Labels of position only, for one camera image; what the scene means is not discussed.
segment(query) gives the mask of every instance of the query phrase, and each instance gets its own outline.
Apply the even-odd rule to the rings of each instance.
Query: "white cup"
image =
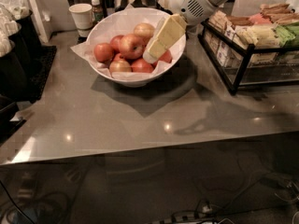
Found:
[[[78,34],[87,37],[93,28],[93,7],[90,4],[74,4],[69,8]]]

